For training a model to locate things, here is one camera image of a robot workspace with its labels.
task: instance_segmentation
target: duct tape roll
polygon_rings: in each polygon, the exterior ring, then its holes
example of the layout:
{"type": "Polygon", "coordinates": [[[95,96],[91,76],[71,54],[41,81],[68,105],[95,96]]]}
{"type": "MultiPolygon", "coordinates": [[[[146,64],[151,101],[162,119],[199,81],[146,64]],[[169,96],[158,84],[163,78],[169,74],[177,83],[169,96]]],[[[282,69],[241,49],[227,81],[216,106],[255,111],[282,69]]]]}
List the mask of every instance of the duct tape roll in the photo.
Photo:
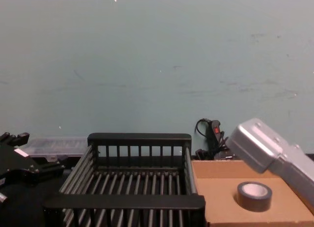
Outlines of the duct tape roll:
{"type": "Polygon", "coordinates": [[[237,203],[249,211],[267,211],[270,208],[271,196],[271,189],[258,182],[243,182],[237,186],[237,203]]]}

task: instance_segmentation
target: brown cardboard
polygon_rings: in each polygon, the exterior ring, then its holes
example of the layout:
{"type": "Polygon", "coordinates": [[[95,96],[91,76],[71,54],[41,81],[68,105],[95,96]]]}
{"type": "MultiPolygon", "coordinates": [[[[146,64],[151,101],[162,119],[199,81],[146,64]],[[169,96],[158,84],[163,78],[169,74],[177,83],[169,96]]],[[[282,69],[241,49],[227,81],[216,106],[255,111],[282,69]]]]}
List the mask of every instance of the brown cardboard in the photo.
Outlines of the brown cardboard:
{"type": "Polygon", "coordinates": [[[211,227],[314,227],[314,216],[279,177],[259,174],[243,161],[193,161],[198,194],[206,201],[206,220],[211,227]],[[257,181],[273,192],[269,210],[257,213],[235,201],[239,183],[257,181]]]}

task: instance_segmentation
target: plastic storage box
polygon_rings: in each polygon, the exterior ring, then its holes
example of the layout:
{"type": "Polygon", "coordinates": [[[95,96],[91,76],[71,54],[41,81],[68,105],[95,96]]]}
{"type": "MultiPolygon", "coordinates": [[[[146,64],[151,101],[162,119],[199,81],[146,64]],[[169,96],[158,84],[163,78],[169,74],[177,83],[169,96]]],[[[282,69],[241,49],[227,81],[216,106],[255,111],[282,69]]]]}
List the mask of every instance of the plastic storage box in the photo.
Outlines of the plastic storage box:
{"type": "Polygon", "coordinates": [[[86,137],[51,137],[32,139],[21,149],[32,158],[45,158],[48,162],[81,157],[87,149],[86,137]]]}
{"type": "Polygon", "coordinates": [[[91,134],[59,193],[44,203],[46,226],[205,226],[190,153],[187,134],[91,134]]]}

